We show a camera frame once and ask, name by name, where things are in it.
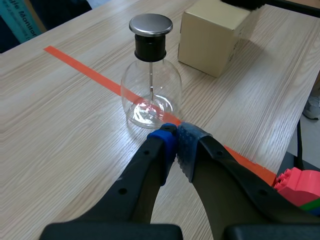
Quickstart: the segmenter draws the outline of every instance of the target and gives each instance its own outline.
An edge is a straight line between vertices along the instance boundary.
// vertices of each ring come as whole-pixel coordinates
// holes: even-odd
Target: red lego block
[[[285,170],[275,182],[274,188],[279,194],[298,207],[320,198],[319,171],[301,171],[294,167]]]

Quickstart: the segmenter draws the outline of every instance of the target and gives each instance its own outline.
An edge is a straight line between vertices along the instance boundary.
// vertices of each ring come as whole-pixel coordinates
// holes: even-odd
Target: wooden table
[[[81,215],[146,138],[126,123],[119,96],[43,50],[52,45],[120,83],[135,59],[129,20],[145,12],[173,21],[166,58],[181,74],[183,120],[277,171],[320,68],[320,19],[265,6],[241,57],[214,79],[177,61],[181,15],[193,2],[113,0],[1,55],[3,239],[34,240]],[[176,163],[152,221],[178,224],[186,240],[212,238]]]

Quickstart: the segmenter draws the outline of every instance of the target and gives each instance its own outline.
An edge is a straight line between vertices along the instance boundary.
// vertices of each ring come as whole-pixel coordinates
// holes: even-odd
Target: glass bottle
[[[146,13],[129,23],[135,33],[135,56],[121,80],[122,106],[127,118],[143,128],[159,128],[166,115],[181,117],[182,84],[173,64],[165,60],[166,34],[173,29],[166,16]]]

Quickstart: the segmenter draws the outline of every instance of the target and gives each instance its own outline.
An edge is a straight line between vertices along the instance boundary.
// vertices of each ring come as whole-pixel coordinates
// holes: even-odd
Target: cardboard box
[[[178,60],[219,77],[251,37],[260,11],[199,0],[182,15]]]

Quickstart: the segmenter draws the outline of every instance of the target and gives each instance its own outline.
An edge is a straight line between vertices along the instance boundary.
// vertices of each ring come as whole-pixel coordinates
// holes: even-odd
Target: orange tape
[[[56,49],[53,46],[47,46],[44,49],[49,54],[55,56],[57,59],[63,61],[64,63],[68,64],[69,66],[73,67],[74,69],[78,70],[80,73],[83,73],[87,77],[91,78],[92,80],[96,81],[98,84],[104,86],[105,88],[109,89],[110,91],[114,92],[115,94],[121,96],[121,87],[119,84],[115,83],[114,81],[110,80],[109,78],[103,76],[102,74],[96,72],[95,70],[91,69],[90,67],[84,65],[83,63],[75,60],[73,57],[65,54],[64,52]],[[123,93],[124,97],[128,99],[130,102],[139,103],[144,101],[144,99],[132,91],[125,89]],[[172,123],[175,125],[180,125],[181,121],[173,116],[168,112],[163,112],[158,106],[150,105],[153,109],[156,110],[157,113],[160,113],[159,118],[164,123]]]
[[[53,46],[48,46],[44,49],[49,54],[55,56],[57,59],[61,60],[62,62],[68,64],[69,66],[73,67],[74,69],[78,70],[80,73],[83,73],[87,77],[91,78],[92,80],[96,81],[98,84],[104,86],[105,88],[109,89],[110,91],[114,92],[115,94],[121,96],[121,87],[119,84],[115,83],[114,81],[110,80],[109,78],[101,75],[100,73],[96,72],[95,70],[91,69],[90,67],[84,65],[83,63],[75,60],[71,56],[65,54],[64,52],[56,49]],[[136,94],[134,94],[132,91],[128,89],[124,89],[123,95],[125,98],[127,98],[130,102],[133,103],[141,103],[144,101],[144,99]],[[157,112],[160,112],[158,106],[152,105],[154,109],[157,110]],[[168,112],[163,112],[163,116],[161,117],[161,120],[164,123],[172,123],[175,125],[180,125],[181,121],[173,116],[172,114]],[[262,178],[264,181],[266,181],[269,185],[272,185],[276,175],[269,171],[268,169],[260,166],[259,164],[255,164],[251,162],[250,160],[246,159],[245,157],[241,156],[237,152],[233,151],[231,148],[228,148],[227,146],[224,146],[227,151],[234,157],[234,159],[244,166],[245,168],[249,169],[256,175],[258,175],[260,178]]]

